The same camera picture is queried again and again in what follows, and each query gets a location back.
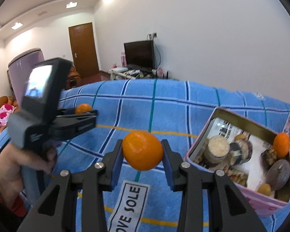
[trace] silver screw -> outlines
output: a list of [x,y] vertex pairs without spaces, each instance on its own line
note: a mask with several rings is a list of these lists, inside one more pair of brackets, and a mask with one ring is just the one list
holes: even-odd
[[182,168],[189,168],[191,164],[189,162],[182,162],[181,163]]
[[66,169],[64,169],[64,170],[62,170],[62,171],[60,172],[60,176],[62,176],[62,177],[66,177],[66,176],[68,176],[68,175],[69,175],[69,171],[66,170]]
[[104,167],[104,163],[103,162],[97,162],[96,164],[95,164],[95,168],[97,168],[97,169],[101,169],[101,168],[103,168]]
[[222,177],[222,176],[224,176],[224,170],[218,169],[218,170],[216,171],[216,174],[217,174],[218,176]]

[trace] printed label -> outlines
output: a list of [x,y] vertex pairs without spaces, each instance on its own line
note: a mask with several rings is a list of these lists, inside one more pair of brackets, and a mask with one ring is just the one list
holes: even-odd
[[143,217],[150,185],[124,180],[108,232],[137,232]]

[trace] lit screen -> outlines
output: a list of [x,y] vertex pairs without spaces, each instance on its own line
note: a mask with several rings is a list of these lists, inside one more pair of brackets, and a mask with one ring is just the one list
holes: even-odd
[[29,77],[25,96],[41,98],[43,96],[44,88],[47,84],[51,72],[51,65],[34,68]]

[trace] blue cloth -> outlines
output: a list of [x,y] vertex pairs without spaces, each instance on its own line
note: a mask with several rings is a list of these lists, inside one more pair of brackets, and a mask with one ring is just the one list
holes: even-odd
[[[77,107],[88,103],[99,111],[97,127],[58,149],[57,173],[86,170],[101,161],[114,149],[116,141],[131,130],[146,130],[158,139],[167,139],[173,151],[185,156],[217,106],[225,107],[276,132],[281,132],[288,117],[290,104],[247,92],[229,92],[193,82],[173,80],[119,80],[98,82],[62,92],[59,107]],[[8,138],[7,130],[0,135],[0,148]],[[142,172],[124,161],[118,186],[104,193],[106,220],[116,205],[122,182],[149,184],[150,191],[140,232],[176,231],[181,193],[170,191],[163,165]],[[77,231],[80,231],[81,198],[77,207]],[[269,218],[261,218],[267,230],[275,231],[290,211],[290,204]],[[204,222],[208,222],[208,203],[204,199]],[[208,231],[208,223],[203,231]]]

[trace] brown door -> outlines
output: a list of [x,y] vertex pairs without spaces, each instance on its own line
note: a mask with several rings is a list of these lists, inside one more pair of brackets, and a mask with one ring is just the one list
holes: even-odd
[[69,27],[71,50],[76,71],[81,78],[99,73],[92,23]]

